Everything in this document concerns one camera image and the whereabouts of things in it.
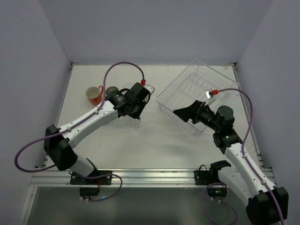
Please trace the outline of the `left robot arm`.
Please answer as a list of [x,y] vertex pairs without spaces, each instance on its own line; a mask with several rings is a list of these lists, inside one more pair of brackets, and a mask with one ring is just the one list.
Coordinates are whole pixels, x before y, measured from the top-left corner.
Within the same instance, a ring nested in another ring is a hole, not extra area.
[[44,150],[54,166],[84,177],[91,175],[96,167],[89,159],[77,154],[75,147],[98,128],[120,117],[140,119],[154,90],[154,87],[138,82],[130,89],[119,90],[111,86],[105,91],[103,103],[85,115],[61,127],[49,126],[45,130]]

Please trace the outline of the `steel tumbler with cork band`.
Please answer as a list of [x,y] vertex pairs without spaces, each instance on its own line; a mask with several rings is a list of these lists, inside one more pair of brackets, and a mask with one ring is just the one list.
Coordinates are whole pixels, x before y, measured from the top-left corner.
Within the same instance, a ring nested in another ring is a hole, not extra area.
[[106,96],[113,94],[114,92],[119,91],[119,89],[115,86],[108,87],[105,91]]

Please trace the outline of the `orange mug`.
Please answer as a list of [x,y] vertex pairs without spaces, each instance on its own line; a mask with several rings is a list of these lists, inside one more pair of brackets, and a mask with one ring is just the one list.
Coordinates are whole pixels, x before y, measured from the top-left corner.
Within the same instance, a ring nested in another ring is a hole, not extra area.
[[86,90],[85,95],[92,105],[97,106],[102,102],[103,99],[103,86],[100,85],[98,87],[89,87]]

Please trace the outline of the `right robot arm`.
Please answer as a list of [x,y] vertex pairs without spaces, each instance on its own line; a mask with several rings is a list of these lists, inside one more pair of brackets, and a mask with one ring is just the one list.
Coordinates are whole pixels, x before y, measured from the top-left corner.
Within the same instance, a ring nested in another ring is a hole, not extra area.
[[277,187],[245,150],[233,128],[235,118],[232,108],[223,105],[213,112],[205,102],[197,100],[173,113],[184,122],[200,122],[214,131],[214,144],[231,164],[226,161],[213,164],[210,173],[213,178],[226,184],[243,202],[252,224],[284,223],[288,212],[288,192],[284,187]]

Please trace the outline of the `clear ribbed glass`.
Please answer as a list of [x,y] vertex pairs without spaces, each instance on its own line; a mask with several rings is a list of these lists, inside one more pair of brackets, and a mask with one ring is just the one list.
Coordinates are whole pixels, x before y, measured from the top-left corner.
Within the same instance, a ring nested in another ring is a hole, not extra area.
[[128,117],[120,117],[116,123],[120,128],[125,128],[128,126]]

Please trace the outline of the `clear faceted glass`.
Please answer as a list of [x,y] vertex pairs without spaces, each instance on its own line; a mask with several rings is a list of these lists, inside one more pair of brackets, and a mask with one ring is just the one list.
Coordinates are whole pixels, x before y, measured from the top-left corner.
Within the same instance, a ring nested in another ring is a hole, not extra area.
[[124,85],[123,88],[124,88],[125,90],[130,90],[133,86],[134,86],[134,83],[128,83],[128,84]]

